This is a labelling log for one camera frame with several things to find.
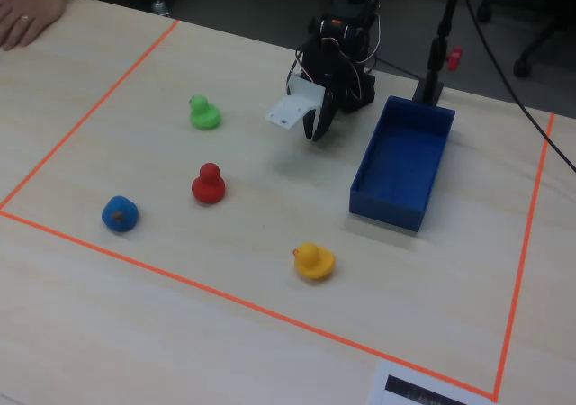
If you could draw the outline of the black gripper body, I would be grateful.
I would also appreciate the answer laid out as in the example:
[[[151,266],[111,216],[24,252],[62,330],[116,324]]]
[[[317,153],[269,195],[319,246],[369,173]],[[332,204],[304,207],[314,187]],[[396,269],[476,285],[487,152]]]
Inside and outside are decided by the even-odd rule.
[[[301,77],[324,88],[324,105],[356,111],[361,105],[361,83],[356,67],[335,40],[308,40],[297,49]]]

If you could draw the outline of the person's hand with ring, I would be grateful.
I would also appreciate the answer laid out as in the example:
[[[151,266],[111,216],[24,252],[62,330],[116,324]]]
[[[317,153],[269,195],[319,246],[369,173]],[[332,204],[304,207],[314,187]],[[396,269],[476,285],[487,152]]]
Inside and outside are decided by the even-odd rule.
[[[1,48],[27,47],[65,11],[67,0],[1,0]]]

